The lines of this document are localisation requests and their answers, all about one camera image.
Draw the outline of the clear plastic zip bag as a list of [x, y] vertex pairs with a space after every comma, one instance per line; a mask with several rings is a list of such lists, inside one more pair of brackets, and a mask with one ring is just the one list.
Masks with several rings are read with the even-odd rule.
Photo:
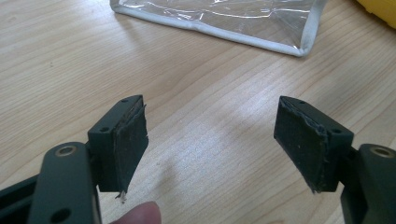
[[296, 57], [312, 49], [328, 0], [109, 0], [141, 20]]

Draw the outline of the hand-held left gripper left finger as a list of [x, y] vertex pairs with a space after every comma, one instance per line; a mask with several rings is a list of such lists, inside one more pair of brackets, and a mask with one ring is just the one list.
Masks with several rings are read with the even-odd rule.
[[99, 190], [127, 193], [148, 144], [143, 96], [121, 99], [88, 131]]

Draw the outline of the yellow object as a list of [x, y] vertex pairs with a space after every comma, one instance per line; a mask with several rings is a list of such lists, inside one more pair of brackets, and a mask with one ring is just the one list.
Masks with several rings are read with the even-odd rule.
[[396, 29], [396, 0], [357, 0], [369, 13]]

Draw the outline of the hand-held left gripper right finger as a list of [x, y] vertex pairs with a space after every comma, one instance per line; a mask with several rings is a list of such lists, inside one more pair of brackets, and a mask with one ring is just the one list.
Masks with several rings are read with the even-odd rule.
[[314, 192], [335, 192], [354, 133], [309, 103], [280, 96], [274, 138]]

